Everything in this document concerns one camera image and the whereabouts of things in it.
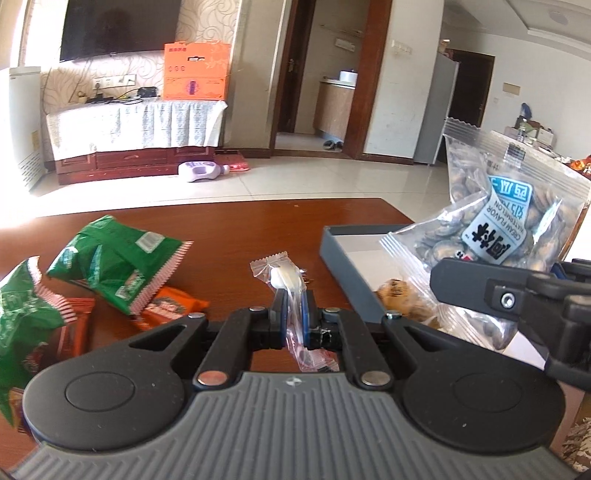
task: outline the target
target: orange gift box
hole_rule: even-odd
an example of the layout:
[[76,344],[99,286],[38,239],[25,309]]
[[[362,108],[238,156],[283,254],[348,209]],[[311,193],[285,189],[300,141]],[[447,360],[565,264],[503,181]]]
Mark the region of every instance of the orange gift box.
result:
[[224,100],[226,77],[181,77],[164,79],[164,98],[168,100]]
[[167,43],[164,46],[163,97],[223,100],[230,63],[228,43]]

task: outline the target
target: light switch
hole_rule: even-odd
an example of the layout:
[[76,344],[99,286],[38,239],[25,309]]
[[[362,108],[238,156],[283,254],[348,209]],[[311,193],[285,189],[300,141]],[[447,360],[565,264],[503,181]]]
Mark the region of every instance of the light switch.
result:
[[404,53],[406,55],[413,54],[413,49],[411,47],[398,40],[392,40],[392,48],[394,49],[395,53]]
[[343,40],[342,38],[337,38],[335,40],[335,47],[344,48],[345,50],[355,51],[355,44],[351,43],[350,41]]
[[511,83],[503,83],[503,92],[512,93],[513,95],[519,95],[521,87],[518,85],[512,85]]

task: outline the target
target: candy wrapper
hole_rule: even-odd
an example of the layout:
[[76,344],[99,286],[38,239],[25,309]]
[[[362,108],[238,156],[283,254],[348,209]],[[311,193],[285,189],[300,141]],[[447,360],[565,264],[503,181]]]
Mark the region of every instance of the candy wrapper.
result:
[[122,225],[106,215],[66,245],[47,275],[90,288],[127,315],[138,315],[191,244]]
[[56,329],[76,320],[70,303],[41,285],[37,260],[25,260],[0,282],[0,411],[17,427],[17,397],[41,368]]
[[[38,371],[52,364],[83,355],[88,349],[88,328],[90,313],[95,306],[94,299],[71,299],[66,301],[72,307],[76,320],[67,322],[51,334],[48,345],[35,351]],[[12,387],[8,391],[8,403],[12,414],[12,426],[21,433],[32,436],[22,413],[22,394],[24,390]]]
[[209,307],[209,302],[194,299],[191,295],[169,286],[162,287],[140,317],[133,323],[140,330],[150,330],[164,323],[184,317],[191,312],[201,312]]
[[308,350],[304,347],[302,329],[302,298],[306,290],[300,269],[287,256],[287,252],[251,262],[255,278],[272,289],[284,288],[289,295],[287,348],[303,372],[338,371],[337,362],[323,349]]
[[568,163],[568,167],[591,180],[591,155],[582,160],[571,160]]

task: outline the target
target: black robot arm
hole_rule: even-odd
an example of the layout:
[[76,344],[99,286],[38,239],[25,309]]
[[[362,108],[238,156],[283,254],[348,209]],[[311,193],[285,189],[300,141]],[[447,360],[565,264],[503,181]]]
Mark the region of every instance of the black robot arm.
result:
[[546,357],[549,377],[591,391],[591,264],[561,267],[568,279],[446,258],[431,272],[431,289],[442,303],[517,322]]

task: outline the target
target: refrigerator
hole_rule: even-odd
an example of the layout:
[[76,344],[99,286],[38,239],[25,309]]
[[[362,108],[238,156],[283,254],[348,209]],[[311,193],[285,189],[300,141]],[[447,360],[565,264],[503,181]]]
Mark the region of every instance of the refrigerator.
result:
[[452,105],[459,63],[437,53],[423,124],[414,151],[416,163],[433,165],[443,139],[443,124]]

